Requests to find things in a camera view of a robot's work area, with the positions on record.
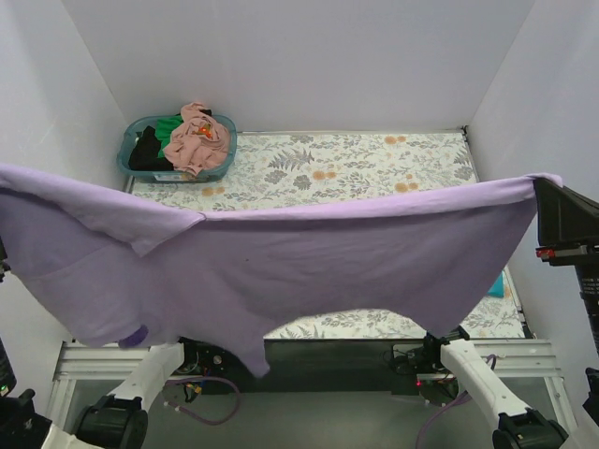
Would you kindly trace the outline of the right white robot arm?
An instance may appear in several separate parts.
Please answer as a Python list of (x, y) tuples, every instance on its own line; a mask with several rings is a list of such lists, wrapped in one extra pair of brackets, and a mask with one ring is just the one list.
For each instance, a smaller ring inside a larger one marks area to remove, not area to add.
[(458, 398), (473, 399), (493, 426), (496, 448), (595, 448), (598, 445), (598, 372), (587, 369), (589, 396), (584, 418), (571, 433), (529, 407), (497, 377), (466, 339), (448, 340), (443, 332), (478, 301), (515, 251), (526, 227), (537, 221), (536, 255), (553, 267), (572, 266), (593, 334), (598, 332), (598, 204), (563, 186), (549, 174), (482, 182), (427, 194), (429, 223), (439, 225), (424, 244), (439, 262), (448, 293), (472, 291), (454, 314), (438, 309), (427, 324), (434, 342), (423, 349), (434, 371), (449, 369), (464, 387)]

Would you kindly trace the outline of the purple t shirt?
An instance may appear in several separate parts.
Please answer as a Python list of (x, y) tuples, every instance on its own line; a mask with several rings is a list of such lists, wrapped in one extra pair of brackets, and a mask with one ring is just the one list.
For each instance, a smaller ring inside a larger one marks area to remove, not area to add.
[(79, 342), (207, 342), (255, 376), (264, 337), (303, 316), (377, 309), (458, 326), (536, 214), (534, 176), (271, 210), (168, 207), (1, 167), (13, 274)]

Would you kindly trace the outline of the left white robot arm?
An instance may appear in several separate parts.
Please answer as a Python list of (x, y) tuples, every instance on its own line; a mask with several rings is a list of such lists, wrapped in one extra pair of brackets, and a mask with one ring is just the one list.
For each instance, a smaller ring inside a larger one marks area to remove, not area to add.
[(174, 370), (192, 372), (197, 348), (185, 341), (150, 350), (131, 374), (94, 405), (84, 408), (72, 434), (36, 413), (35, 391), (8, 394), (17, 384), (7, 352), (1, 351), (1, 446), (4, 448), (140, 448), (148, 411)]

